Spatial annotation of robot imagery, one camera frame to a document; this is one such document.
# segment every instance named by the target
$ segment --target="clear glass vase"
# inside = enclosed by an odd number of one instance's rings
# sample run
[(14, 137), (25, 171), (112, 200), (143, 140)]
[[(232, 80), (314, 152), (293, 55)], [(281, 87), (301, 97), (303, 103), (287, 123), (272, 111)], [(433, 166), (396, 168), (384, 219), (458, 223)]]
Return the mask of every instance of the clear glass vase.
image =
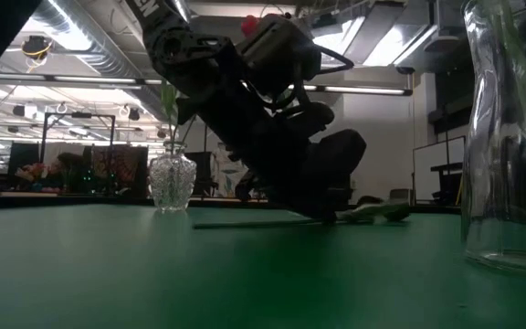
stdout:
[(188, 207), (196, 179), (196, 163), (184, 156), (184, 146), (164, 143), (165, 153), (150, 162), (150, 186), (155, 206), (165, 211)]
[(471, 0), (464, 17), (477, 77), (463, 176), (466, 255), (526, 271), (526, 1)]

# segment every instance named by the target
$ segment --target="green table surface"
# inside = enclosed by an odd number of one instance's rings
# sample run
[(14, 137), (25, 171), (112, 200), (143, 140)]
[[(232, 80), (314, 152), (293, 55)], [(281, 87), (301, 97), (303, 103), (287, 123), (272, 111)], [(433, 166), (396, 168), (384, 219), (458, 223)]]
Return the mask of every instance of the green table surface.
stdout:
[(526, 276), (466, 262), (458, 216), (192, 230), (280, 210), (0, 210), (0, 328), (526, 328)]

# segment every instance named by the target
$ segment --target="ceiling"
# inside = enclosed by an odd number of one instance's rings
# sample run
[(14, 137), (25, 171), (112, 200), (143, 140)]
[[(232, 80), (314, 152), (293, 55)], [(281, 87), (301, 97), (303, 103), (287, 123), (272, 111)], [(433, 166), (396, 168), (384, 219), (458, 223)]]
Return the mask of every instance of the ceiling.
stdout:
[[(187, 3), (193, 11), (191, 24), (196, 32), (228, 36), (237, 43), (243, 38), (240, 26), (244, 14), (260, 16), (261, 13), (278, 13), (279, 10), (299, 10), (303, 13), (327, 13), (335, 9), (341, 10), (341, 13), (346, 13), (346, 8), (359, 3), (359, 1), (360, 0), (274, 0), (274, 5), (265, 5), (265, 0), (201, 0), (187, 1)], [(460, 2), (452, 0), (440, 1), (440, 4), (444, 4), (443, 10), (440, 10), (440, 13), (445, 13), (445, 16), (449, 18), (446, 19), (446, 24), (443, 24), (444, 22), (437, 22), (437, 25), (441, 27), (440, 31), (443, 30), (454, 35), (459, 35), (459, 42), (460, 45), (462, 45), (461, 47), (463, 47), (465, 38), (460, 35), (463, 30), (463, 27), (460, 26), (461, 19), (455, 19), (459, 16), (459, 13), (456, 14), (456, 10), (459, 8)], [(140, 38), (141, 30), (139, 25), (135, 22), (131, 11), (128, 10), (126, 5), (120, 4), (120, 1), (117, 0), (77, 0), (77, 2), (82, 9), (84, 9), (86, 15), (92, 19), (92, 22), (97, 28), (108, 37), (107, 40), (117, 47), (122, 55), (124, 55), (126, 61), (139, 72), (141, 77), (146, 79), (160, 79), (160, 76), (153, 70), (152, 64), (145, 53)], [(415, 42), (416, 36), (423, 34), (430, 26), (429, 9), (428, 2), (425, 0), (409, 0), (400, 15), (395, 19), (390, 19), (391, 26), (384, 31), (383, 39), (379, 37), (381, 41), (377, 40), (379, 42), (375, 42), (376, 49), (380, 50), (376, 51), (372, 56), (369, 56), (368, 64), (373, 63), (371, 65), (376, 66), (386, 65), (388, 64), (387, 61), (393, 61), (395, 56), (389, 56), (389, 59), (383, 59), (384, 55), (382, 54), (390, 55), (391, 53), (402, 51), (404, 48), (407, 48), (409, 43)], [(353, 22), (353, 19), (351, 20), (350, 18), (341, 14), (339, 16), (339, 24), (341, 21), (343, 24), (349, 21), (347, 28), (350, 27)], [(30, 71), (30, 73), (36, 74), (91, 77), (98, 77), (100, 75), (98, 71), (81, 60), (79, 56), (62, 54), (63, 52), (66, 53), (67, 49), (60, 45), (55, 46), (54, 51), (47, 57), (43, 65), (34, 67), (33, 61), (28, 60), (21, 51), (18, 51), (22, 43), (26, 41), (29, 36), (34, 35), (50, 37), (40, 24), (37, 24), (33, 20), (28, 21), (10, 45), (8, 51), (0, 58), (0, 72), (26, 73)], [(352, 37), (356, 37), (356, 39), (353, 39), (352, 42), (363, 45), (370, 41), (359, 39), (360, 35), (360, 33), (354, 33)], [(344, 39), (345, 35), (342, 34), (339, 37)], [(445, 59), (452, 60), (448, 53), (425, 53), (425, 51), (423, 51), (425, 44), (426, 42), (398, 65), (411, 66), (418, 70), (436, 70), (443, 69), (440, 68), (440, 65), (443, 66), (444, 64), (440, 63), (443, 63)], [(350, 53), (351, 48), (348, 49), (349, 53), (346, 53), (346, 56), (355, 59), (355, 53)], [(398, 74), (392, 67), (365, 69), (363, 64), (366, 64), (366, 61), (366, 58), (362, 61), (355, 60), (358, 68), (353, 71), (347, 72), (346, 74), (320, 77), (315, 81), (320, 83), (329, 80), (330, 83), (337, 85), (362, 84), (363, 86), (374, 87), (405, 85), (406, 78)], [(338, 99), (337, 94), (327, 93), (313, 93), (310, 97), (315, 101), (324, 101), (328, 104), (334, 104)], [(115, 134), (116, 141), (158, 141), (157, 131), (161, 125), (160, 122), (152, 115), (152, 109), (146, 111), (148, 109), (142, 107), (142, 102), (132, 96), (127, 90), (22, 86), (21, 83), (19, 83), (18, 86), (9, 84), (0, 85), (0, 100), (2, 99), (5, 99), (5, 102), (0, 101), (0, 137), (7, 137), (9, 139), (14, 137), (39, 139), (42, 136), (42, 113), (46, 111), (56, 112), (59, 106), (62, 106), (62, 109), (63, 106), (66, 105), (67, 113), (84, 111), (93, 114), (115, 115), (117, 127)], [(13, 109), (16, 105), (27, 105), (30, 108), (34, 105), (40, 114), (29, 118), (26, 116), (16, 116), (13, 114)], [(133, 108), (140, 108), (139, 121), (131, 121), (128, 118), (128, 109)], [(107, 120), (104, 120), (104, 122), (98, 118), (82, 120), (68, 116), (64, 118), (62, 122), (63, 123), (58, 122), (57, 127), (49, 130), (47, 138), (105, 141), (110, 135), (108, 129), (100, 129), (101, 127), (110, 125)], [(8, 125), (10, 124), (16, 124), (19, 128), (19, 133), (10, 133), (8, 131)], [(78, 138), (68, 132), (69, 125), (72, 127), (94, 126), (99, 129), (91, 129), (90, 131), (92, 133), (90, 133), (89, 136)], [(132, 131), (132, 128), (139, 129), (138, 131)], [(0, 144), (9, 146), (10, 141), (1, 140)], [(5, 160), (5, 150), (8, 150), (8, 148), (0, 149), (0, 161), (2, 161), (2, 159)]]

